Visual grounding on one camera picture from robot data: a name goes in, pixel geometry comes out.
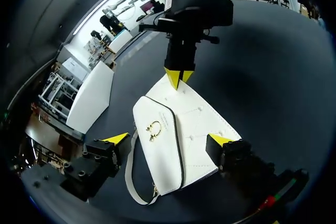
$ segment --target cable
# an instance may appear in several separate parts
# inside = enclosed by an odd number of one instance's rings
[[[156,23],[155,23],[155,21],[156,21],[156,19],[160,16],[160,15],[162,15],[164,13],[164,11],[162,11],[162,12],[160,12],[160,13],[158,13],[157,14],[157,16],[154,18],[154,20],[153,20],[153,25],[156,25]]]

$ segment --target monitor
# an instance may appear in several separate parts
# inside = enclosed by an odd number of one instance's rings
[[[152,9],[154,6],[151,3],[151,1],[148,1],[147,3],[143,4],[142,6],[140,6],[140,8],[143,10],[143,12],[145,14],[147,14],[147,12]]]

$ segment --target bag flap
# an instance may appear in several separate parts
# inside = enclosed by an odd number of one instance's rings
[[[180,189],[184,172],[173,111],[148,97],[141,97],[133,107],[133,115],[159,194]]]

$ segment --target black edge trim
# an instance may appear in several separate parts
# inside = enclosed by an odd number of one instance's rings
[[[173,114],[173,120],[174,120],[174,128],[175,128],[175,139],[176,139],[176,143],[177,143],[177,151],[178,151],[178,156],[180,158],[180,166],[181,166],[181,175],[182,175],[182,181],[181,181],[181,185],[179,187],[178,190],[180,190],[183,185],[184,185],[184,169],[183,169],[183,161],[182,161],[182,156],[181,156],[181,150],[180,150],[180,144],[178,142],[178,139],[179,137],[177,136],[177,128],[176,128],[176,118],[175,118],[175,114],[174,114],[174,111],[171,110],[171,108],[167,107],[166,105],[163,105],[155,100],[153,100],[152,98],[150,97],[147,97],[147,96],[144,96],[150,100],[152,100],[153,102],[156,102],[157,104],[161,105],[161,106],[164,106],[165,108],[169,109],[169,111]]]

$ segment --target ceiling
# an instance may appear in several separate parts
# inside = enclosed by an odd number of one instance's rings
[[[78,21],[100,0],[12,0],[1,57],[0,111],[17,90],[56,56]]]

